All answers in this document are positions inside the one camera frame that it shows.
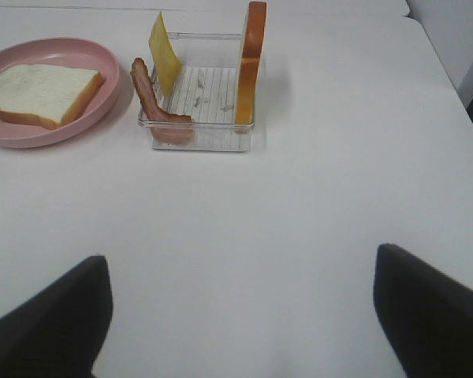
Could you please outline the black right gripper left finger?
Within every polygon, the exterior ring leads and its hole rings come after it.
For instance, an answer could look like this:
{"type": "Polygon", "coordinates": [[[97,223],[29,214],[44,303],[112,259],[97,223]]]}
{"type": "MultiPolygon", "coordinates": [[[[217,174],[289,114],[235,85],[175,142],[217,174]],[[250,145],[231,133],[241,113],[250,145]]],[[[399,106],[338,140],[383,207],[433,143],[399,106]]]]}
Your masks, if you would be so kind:
{"type": "Polygon", "coordinates": [[[91,377],[113,307],[106,259],[84,259],[0,318],[0,377],[91,377]]]}

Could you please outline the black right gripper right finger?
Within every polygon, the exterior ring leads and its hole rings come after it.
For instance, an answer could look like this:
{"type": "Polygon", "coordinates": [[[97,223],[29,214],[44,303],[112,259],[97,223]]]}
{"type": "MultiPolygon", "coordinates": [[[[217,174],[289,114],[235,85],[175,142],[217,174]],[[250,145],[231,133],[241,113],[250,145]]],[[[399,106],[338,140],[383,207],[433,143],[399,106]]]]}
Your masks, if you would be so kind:
{"type": "Polygon", "coordinates": [[[378,247],[374,308],[408,377],[473,377],[473,290],[395,244],[378,247]]]}

